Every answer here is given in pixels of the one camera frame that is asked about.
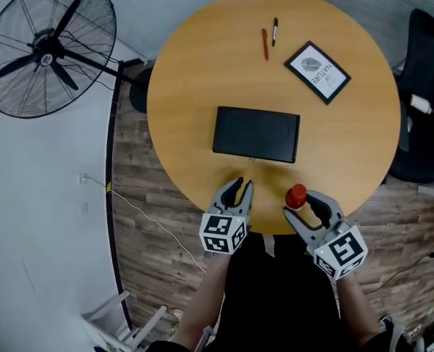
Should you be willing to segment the black office chair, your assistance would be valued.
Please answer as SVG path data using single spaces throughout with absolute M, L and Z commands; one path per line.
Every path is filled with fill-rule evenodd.
M 412 11 L 408 47 L 401 74 L 396 78 L 400 98 L 400 137 L 389 174 L 410 183 L 434 182 L 434 17 Z M 431 114 L 410 105 L 411 96 L 430 102 Z

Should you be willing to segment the black standing fan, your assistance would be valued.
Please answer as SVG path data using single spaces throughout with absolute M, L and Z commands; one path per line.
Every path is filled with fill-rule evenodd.
M 0 12 L 0 112 L 53 114 L 108 73 L 130 84 L 131 105 L 145 113 L 152 71 L 131 78 L 111 69 L 116 36 L 111 0 L 11 0 Z

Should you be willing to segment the white rack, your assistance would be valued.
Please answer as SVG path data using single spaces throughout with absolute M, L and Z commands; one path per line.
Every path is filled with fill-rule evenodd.
M 140 344 L 164 317 L 166 306 L 162 305 L 141 329 L 125 325 L 124 328 L 119 327 L 117 331 L 109 331 L 100 322 L 116 309 L 122 309 L 129 295 L 129 290 L 123 290 L 91 315 L 82 316 L 87 334 L 93 343 L 93 352 L 146 352 Z

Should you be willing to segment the red capped small bottle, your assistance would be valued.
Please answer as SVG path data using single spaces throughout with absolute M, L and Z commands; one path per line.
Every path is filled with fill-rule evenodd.
M 292 210 L 300 210 L 306 203 L 307 190 L 303 184 L 297 183 L 285 195 L 285 205 Z

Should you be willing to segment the black metal box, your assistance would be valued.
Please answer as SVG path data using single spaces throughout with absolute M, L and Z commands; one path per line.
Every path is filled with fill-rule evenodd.
M 293 164 L 300 120 L 297 114 L 219 106 L 213 152 Z

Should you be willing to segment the person's right forearm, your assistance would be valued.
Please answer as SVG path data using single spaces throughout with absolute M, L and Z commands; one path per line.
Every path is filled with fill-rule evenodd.
M 353 272 L 336 282 L 339 308 L 348 331 L 359 348 L 380 334 L 378 321 Z

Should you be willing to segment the black framed picture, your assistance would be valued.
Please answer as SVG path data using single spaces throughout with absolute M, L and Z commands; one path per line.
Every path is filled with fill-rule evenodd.
M 312 41 L 299 48 L 284 66 L 327 106 L 351 80 L 351 77 Z

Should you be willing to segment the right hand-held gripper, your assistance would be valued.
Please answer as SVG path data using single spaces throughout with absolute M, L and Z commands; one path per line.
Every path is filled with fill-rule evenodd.
M 306 201 L 321 224 L 313 227 L 296 211 L 283 207 L 287 222 L 307 245 L 314 264 L 332 282 L 357 269 L 366 259 L 367 245 L 357 225 L 349 225 L 338 202 L 318 191 L 308 190 Z

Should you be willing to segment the white roll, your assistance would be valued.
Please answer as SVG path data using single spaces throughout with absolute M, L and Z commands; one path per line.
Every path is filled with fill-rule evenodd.
M 430 102 L 422 97 L 419 97 L 418 95 L 411 96 L 410 105 L 424 114 L 431 114 L 433 110 Z

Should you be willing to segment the person's black clothing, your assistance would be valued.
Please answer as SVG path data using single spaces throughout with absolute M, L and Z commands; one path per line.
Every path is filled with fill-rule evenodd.
M 251 232 L 231 254 L 214 341 L 202 352 L 413 352 L 393 324 L 359 348 L 332 283 L 309 258 L 297 235 L 274 237 L 269 254 Z M 173 340 L 147 352 L 194 352 Z

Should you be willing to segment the person's left forearm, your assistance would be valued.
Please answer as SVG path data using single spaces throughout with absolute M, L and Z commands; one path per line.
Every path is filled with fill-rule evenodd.
M 217 323 L 231 256 L 215 254 L 206 269 L 202 281 L 181 317 L 173 340 L 190 351 L 198 345 L 203 331 Z

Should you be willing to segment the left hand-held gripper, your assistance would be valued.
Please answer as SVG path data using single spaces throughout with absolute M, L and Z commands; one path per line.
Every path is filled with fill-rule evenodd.
M 254 184 L 247 182 L 237 203 L 242 184 L 243 177 L 239 177 L 222 186 L 203 214 L 199 237 L 206 252 L 234 254 L 247 237 Z

